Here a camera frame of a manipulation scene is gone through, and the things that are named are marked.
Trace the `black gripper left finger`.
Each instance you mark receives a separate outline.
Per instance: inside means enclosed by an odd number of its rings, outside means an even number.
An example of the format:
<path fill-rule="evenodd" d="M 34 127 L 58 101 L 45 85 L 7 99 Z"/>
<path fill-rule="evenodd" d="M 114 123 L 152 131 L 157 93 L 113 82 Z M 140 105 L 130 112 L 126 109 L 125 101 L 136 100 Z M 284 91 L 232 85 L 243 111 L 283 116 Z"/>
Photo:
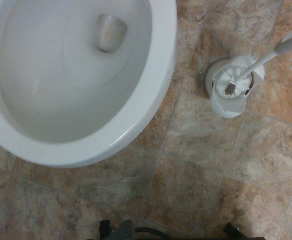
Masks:
<path fill-rule="evenodd" d="M 99 236 L 100 240 L 104 240 L 112 233 L 112 228 L 109 220 L 102 220 L 99 222 Z"/>

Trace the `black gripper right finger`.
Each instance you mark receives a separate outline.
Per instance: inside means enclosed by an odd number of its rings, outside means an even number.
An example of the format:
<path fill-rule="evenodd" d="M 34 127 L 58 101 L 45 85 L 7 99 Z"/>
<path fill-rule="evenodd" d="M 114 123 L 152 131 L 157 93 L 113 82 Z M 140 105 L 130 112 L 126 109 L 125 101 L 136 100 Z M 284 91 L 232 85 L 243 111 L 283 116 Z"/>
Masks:
<path fill-rule="evenodd" d="M 222 230 L 230 239 L 240 238 L 240 231 L 235 228 L 231 223 L 227 223 Z"/>

